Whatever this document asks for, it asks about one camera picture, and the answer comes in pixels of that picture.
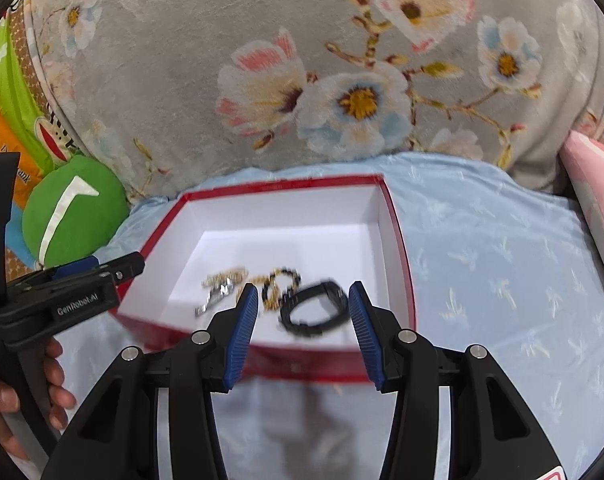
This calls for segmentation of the left hand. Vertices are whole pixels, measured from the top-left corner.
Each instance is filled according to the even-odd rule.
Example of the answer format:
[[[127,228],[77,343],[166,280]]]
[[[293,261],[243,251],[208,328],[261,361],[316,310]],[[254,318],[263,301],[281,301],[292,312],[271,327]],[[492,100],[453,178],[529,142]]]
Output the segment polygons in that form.
[[[63,354],[62,344],[51,338],[46,344],[42,368],[48,382],[52,403],[49,422],[56,430],[63,430],[68,424],[67,412],[75,408],[77,400],[73,393],[63,387],[65,375],[58,359]],[[0,444],[10,455],[20,460],[29,460],[20,441],[3,418],[4,414],[16,413],[20,409],[20,399],[15,390],[0,382]]]

